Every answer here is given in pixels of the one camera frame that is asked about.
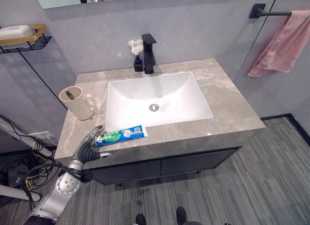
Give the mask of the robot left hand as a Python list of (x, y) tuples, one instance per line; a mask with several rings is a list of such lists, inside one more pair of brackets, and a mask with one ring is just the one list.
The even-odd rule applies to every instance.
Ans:
[(100, 129), (102, 129), (103, 126), (99, 125), (94, 127), (92, 130), (90, 130), (87, 135), (80, 141), (75, 153), (70, 159), (70, 163), (73, 161), (79, 161), (84, 165), (87, 162), (95, 161), (98, 159), (107, 158), (109, 156), (114, 155), (111, 152), (95, 152), (92, 149), (92, 143), (94, 141), (95, 136), (98, 134)]

